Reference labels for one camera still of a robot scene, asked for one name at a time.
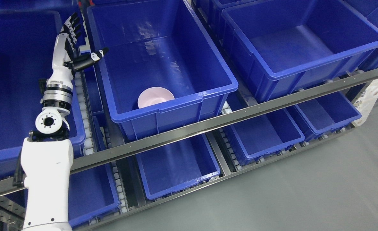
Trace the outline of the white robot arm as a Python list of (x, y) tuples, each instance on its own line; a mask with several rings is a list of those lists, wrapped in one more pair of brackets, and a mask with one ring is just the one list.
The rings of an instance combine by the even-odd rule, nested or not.
[(48, 79), (36, 129), (23, 141), (17, 170), (26, 174), (20, 183), (28, 189), (24, 231), (72, 230), (68, 200), (74, 154), (66, 121), (72, 98), (72, 80)]

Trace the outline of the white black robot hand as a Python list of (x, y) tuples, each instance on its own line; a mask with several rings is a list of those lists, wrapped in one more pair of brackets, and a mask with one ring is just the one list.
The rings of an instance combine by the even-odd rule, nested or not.
[(52, 58), (51, 77), (46, 81), (47, 88), (73, 90), (72, 80), (76, 72), (94, 66), (108, 53), (109, 48), (76, 56), (75, 48), (81, 35), (82, 25), (77, 12), (70, 15), (57, 35)]

